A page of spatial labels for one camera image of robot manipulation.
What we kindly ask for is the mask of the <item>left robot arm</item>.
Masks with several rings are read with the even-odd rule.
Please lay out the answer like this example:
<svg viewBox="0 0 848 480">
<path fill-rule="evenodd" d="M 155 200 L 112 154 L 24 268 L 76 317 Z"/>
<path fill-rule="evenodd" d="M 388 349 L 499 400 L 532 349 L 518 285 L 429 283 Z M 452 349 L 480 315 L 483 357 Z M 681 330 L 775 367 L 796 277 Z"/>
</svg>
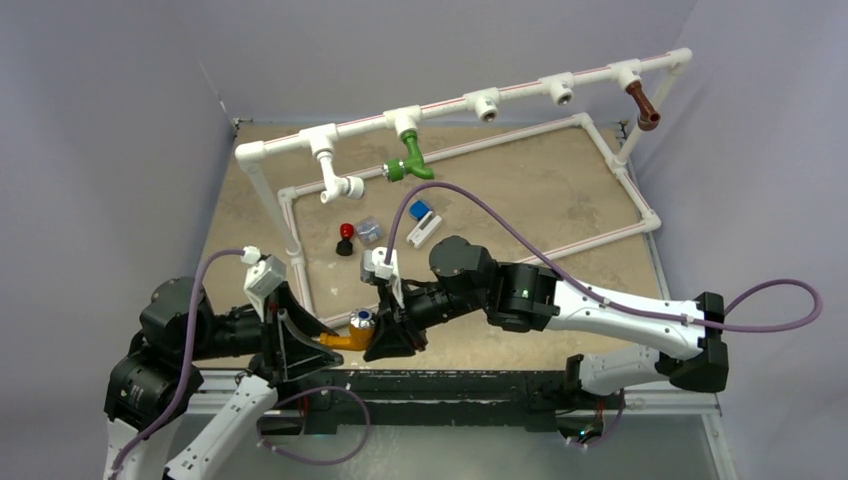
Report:
<svg viewBox="0 0 848 480">
<path fill-rule="evenodd" d="M 317 342 L 331 330 L 283 283 L 257 305 L 214 312 L 206 292 L 191 297 L 191 277 L 162 283 L 140 314 L 128 354 L 110 373 L 104 412 L 106 479 L 211 479 L 271 408 L 297 399 L 299 380 L 342 364 Z M 236 389 L 176 456 L 169 451 L 204 378 L 196 362 L 249 356 Z"/>
</svg>

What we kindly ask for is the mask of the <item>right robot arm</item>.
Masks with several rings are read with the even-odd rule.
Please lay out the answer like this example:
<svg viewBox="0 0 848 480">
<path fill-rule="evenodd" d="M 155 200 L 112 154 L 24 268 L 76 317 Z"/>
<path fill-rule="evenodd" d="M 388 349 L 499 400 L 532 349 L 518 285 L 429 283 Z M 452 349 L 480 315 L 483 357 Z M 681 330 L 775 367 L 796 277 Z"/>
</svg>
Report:
<svg viewBox="0 0 848 480">
<path fill-rule="evenodd" d="M 550 268 L 499 262 L 459 236 L 431 249 L 430 282 L 401 278 L 399 256 L 386 264 L 387 253 L 378 247 L 361 259 L 362 280 L 379 296 L 366 361 L 414 356 L 426 349 L 429 328 L 481 311 L 489 324 L 507 332 L 579 331 L 630 342 L 619 351 L 567 360 L 561 392 L 576 407 L 660 380 L 699 393 L 718 393 L 727 385 L 727 345 L 717 329 L 702 324 L 723 321 L 717 294 L 662 301 L 571 285 Z"/>
</svg>

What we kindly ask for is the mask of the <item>orange plastic faucet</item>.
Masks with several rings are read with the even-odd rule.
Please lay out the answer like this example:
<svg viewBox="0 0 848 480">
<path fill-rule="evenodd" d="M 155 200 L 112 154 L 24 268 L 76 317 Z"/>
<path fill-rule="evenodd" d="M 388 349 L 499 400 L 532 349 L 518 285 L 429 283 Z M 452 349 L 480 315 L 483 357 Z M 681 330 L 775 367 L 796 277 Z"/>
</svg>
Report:
<svg viewBox="0 0 848 480">
<path fill-rule="evenodd" d="M 319 343 L 333 350 L 364 351 L 375 333 L 376 321 L 374 312 L 369 309 L 357 309 L 350 313 L 347 335 L 331 335 L 322 333 Z"/>
</svg>

